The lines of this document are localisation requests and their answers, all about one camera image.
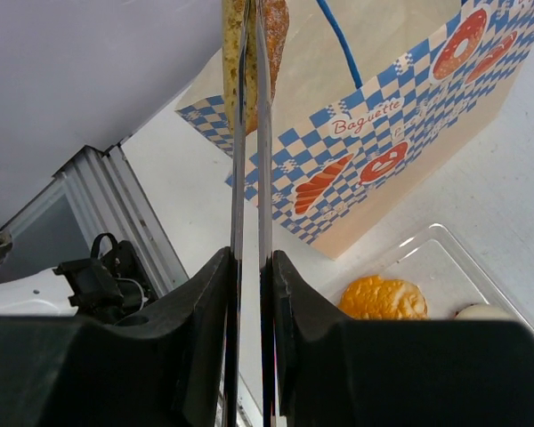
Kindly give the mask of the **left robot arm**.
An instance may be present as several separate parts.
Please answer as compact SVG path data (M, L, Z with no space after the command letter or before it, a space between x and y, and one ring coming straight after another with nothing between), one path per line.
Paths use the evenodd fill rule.
M115 325L158 298L128 240L97 235L90 256L0 284L0 316L87 316Z

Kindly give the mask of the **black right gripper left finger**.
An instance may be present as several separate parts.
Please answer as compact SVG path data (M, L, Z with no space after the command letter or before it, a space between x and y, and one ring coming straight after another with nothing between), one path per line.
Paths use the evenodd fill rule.
M114 326L0 316L0 426L211 426L230 251Z

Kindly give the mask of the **metal serving tongs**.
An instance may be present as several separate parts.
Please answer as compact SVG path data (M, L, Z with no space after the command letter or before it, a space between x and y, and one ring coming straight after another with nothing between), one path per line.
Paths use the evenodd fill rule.
M259 311L262 361L262 423L276 425L273 312L271 60L263 1L226 1L223 18L224 109L232 134L231 244L225 359L223 426L239 413L239 345L243 272L244 203L256 189L258 208Z

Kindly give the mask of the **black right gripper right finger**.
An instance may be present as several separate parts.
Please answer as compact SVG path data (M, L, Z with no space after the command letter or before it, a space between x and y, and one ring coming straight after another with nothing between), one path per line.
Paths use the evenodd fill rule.
M534 335L505 320L355 320L273 257L291 426L534 426Z

